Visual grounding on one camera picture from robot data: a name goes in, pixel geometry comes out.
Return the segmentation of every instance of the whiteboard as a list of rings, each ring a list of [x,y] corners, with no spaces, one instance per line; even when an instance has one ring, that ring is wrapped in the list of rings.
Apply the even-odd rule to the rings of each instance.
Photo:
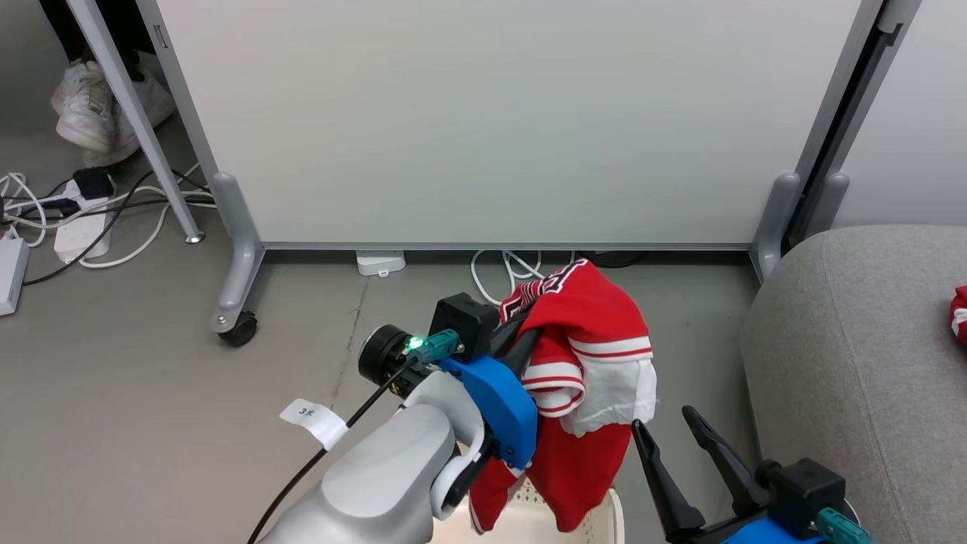
[[[264,242],[748,244],[860,0],[159,0]]]
[[[921,3],[857,133],[834,227],[967,225],[962,0]]]

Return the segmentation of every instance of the red fabric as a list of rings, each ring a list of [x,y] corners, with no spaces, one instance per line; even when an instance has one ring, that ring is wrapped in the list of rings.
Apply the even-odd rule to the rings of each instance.
[[[953,298],[951,303],[951,328],[953,329],[953,334],[957,335],[960,342],[967,346],[967,320],[958,314],[964,315],[967,313],[967,286],[958,287],[956,289],[956,296]]]
[[[543,328],[543,333],[531,357],[529,374],[522,381],[524,388],[534,394],[538,384],[544,392],[548,387],[560,390],[567,385],[565,382],[574,382],[567,391],[567,398],[562,395],[546,400],[540,394],[534,395],[541,415],[560,417],[564,415],[562,411],[575,408],[585,394],[580,377],[581,364],[574,356],[575,352],[597,359],[651,354],[648,326],[637,305],[586,258],[576,260],[543,280],[517,286],[501,304],[500,319],[506,322],[531,306],[520,334],[533,328]],[[600,344],[624,340],[631,341],[631,349],[609,353],[586,353],[571,345],[571,341]],[[551,364],[561,372],[549,375],[540,372],[542,365]]]
[[[634,302],[586,259],[544,280],[518,286],[501,305],[501,320],[507,321],[529,306],[533,308],[521,333],[536,327],[543,332],[522,380],[541,415],[537,451],[526,474],[554,512],[558,530],[570,532],[604,500],[631,436],[630,422],[604,425],[581,438],[562,428],[559,417],[564,413],[587,402],[586,398],[609,395],[608,391],[584,390],[573,342],[591,350],[595,360],[650,357],[648,327]],[[632,348],[607,351],[615,342]],[[554,392],[560,394],[541,396]],[[503,462],[487,464],[470,490],[478,531],[493,529],[518,480]]]

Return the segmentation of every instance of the caster wheel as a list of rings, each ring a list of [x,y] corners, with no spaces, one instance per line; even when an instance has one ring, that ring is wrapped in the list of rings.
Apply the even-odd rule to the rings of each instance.
[[[240,348],[249,343],[258,330],[258,320],[252,312],[241,312],[235,321],[235,326],[219,333],[219,338],[233,348]]]

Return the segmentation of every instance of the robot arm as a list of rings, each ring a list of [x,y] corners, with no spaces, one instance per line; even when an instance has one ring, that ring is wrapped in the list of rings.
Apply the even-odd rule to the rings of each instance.
[[[496,309],[461,293],[438,303],[425,339],[393,325],[374,331],[360,374],[405,402],[260,542],[425,544],[432,519],[453,513],[490,458],[525,466],[537,409],[519,379],[539,333],[518,339],[523,317],[497,321]]]
[[[537,409],[519,379],[538,333],[517,338],[523,319],[497,327],[495,309],[461,293],[439,301],[426,339],[392,325],[370,335],[360,374],[380,385],[377,395],[390,389],[405,399],[403,406],[336,461],[262,544],[425,544],[433,518],[449,517],[491,457],[525,467],[535,449]],[[764,462],[753,478],[694,408],[683,408],[683,415],[725,480],[736,518],[704,527],[661,463],[658,445],[635,421],[635,443],[669,543],[871,543],[868,532],[839,513],[842,477],[804,459],[786,468]]]
[[[424,544],[430,490],[454,454],[454,428],[430,405],[400,410],[326,471],[263,544]]]

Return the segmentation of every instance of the gray sofa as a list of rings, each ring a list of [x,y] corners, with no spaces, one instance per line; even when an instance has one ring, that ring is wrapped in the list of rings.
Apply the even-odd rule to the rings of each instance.
[[[855,227],[794,248],[742,333],[762,453],[811,457],[882,544],[967,542],[967,228]]]

